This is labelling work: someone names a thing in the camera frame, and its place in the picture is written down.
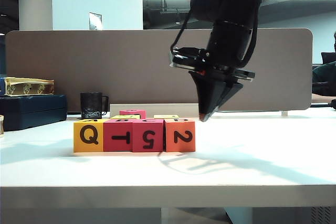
gray partition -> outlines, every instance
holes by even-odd
[[[195,103],[186,70],[169,67],[177,30],[13,31],[6,36],[7,75],[54,79],[68,110],[79,93],[101,91],[111,103]],[[206,47],[210,30],[186,30],[178,46]],[[307,29],[259,29],[246,69],[252,82],[221,109],[306,109],[311,101],[312,34]]]

black chair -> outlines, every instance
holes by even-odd
[[[323,64],[336,61],[336,52],[322,52],[321,56]]]

red block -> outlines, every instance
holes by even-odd
[[[110,119],[103,123],[104,152],[132,151],[132,122],[136,119]]]
[[[140,115],[140,119],[146,119],[146,110],[121,110],[119,115]]]
[[[133,122],[133,152],[163,151],[163,119]]]

dark blue box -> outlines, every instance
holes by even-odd
[[[65,95],[27,95],[0,97],[4,131],[23,130],[67,119]]]

mug handle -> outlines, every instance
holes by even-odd
[[[104,110],[103,110],[104,113],[102,113],[101,115],[106,115],[107,112],[108,112],[109,97],[107,95],[103,95],[101,98],[102,99],[105,98],[105,102],[103,103],[104,104]]]

